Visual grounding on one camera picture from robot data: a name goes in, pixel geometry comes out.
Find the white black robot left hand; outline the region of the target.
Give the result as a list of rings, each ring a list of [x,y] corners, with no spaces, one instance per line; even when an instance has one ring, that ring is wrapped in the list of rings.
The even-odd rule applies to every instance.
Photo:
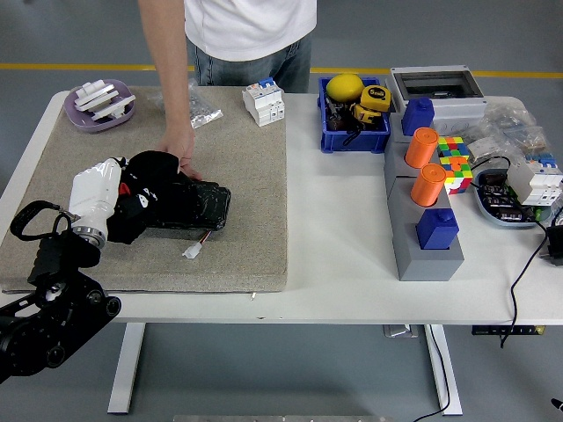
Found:
[[[121,182],[122,164],[115,158],[78,173],[73,179],[69,212],[76,217],[72,230],[101,248],[108,238],[107,220],[139,215],[157,200],[149,189],[133,194]]]

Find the person's right hand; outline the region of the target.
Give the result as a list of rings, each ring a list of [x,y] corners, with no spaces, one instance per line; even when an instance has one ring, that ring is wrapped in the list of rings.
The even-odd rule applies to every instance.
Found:
[[[194,129],[187,124],[167,124],[164,135],[157,145],[157,150],[175,156],[178,171],[195,180],[202,180],[202,175],[193,167]]]

